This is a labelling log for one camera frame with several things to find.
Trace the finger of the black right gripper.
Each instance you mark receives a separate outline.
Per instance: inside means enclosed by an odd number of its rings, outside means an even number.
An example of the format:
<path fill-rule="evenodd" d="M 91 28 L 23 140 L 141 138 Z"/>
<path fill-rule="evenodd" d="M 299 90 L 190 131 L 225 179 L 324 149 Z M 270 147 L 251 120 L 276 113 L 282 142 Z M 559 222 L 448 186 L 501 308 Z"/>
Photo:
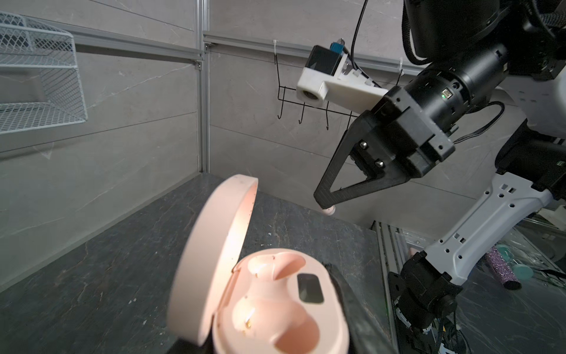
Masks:
<path fill-rule="evenodd" d="M 362 113 L 342 136 L 314 199 L 323 209 L 405 184 L 410 176 L 396 160 L 382 127 L 370 111 Z"/>

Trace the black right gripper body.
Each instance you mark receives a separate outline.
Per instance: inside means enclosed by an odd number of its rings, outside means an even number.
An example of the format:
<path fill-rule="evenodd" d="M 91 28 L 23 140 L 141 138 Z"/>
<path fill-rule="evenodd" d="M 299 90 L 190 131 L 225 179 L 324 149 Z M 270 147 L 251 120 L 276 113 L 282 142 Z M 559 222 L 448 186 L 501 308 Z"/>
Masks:
<path fill-rule="evenodd" d="M 371 110 L 372 127 L 350 156 L 368 176 L 423 177 L 454 152 L 449 132 L 464 115 L 481 109 L 507 76 L 509 52 L 486 42 L 427 66 L 395 87 Z"/>

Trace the pink earbud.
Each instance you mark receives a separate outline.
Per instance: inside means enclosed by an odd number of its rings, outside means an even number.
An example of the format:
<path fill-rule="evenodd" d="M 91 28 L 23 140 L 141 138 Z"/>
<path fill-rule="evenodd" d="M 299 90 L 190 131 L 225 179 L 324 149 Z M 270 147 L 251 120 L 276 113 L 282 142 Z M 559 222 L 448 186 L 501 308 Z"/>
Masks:
<path fill-rule="evenodd" d="M 334 215 L 336 211 L 336 207 L 335 206 L 331 206 L 329 208 L 326 209 L 322 209 L 322 212 L 324 213 L 324 215 Z"/>

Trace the pink earbud charging case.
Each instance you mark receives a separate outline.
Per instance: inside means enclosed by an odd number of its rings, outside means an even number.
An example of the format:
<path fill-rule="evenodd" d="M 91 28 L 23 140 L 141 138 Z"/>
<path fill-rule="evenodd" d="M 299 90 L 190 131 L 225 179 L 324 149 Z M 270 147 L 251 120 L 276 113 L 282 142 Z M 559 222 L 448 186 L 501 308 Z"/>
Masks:
<path fill-rule="evenodd" d="M 168 329 L 215 353 L 346 353 L 349 329 L 327 269 L 291 249 L 241 256 L 258 190 L 235 175 L 206 201 L 175 273 Z"/>

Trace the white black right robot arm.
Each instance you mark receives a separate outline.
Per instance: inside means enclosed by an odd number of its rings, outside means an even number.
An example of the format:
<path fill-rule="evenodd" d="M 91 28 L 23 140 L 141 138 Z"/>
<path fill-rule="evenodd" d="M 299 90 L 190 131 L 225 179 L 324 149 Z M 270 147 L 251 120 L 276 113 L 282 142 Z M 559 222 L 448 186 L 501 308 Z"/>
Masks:
<path fill-rule="evenodd" d="M 394 317 L 420 335 L 456 309 L 484 254 L 565 197 L 565 3 L 405 1 L 407 84 L 382 88 L 354 45 L 317 46 L 299 81 L 310 102 L 358 114 L 314 197 L 323 209 L 405 183 L 439 240 L 406 261 Z"/>

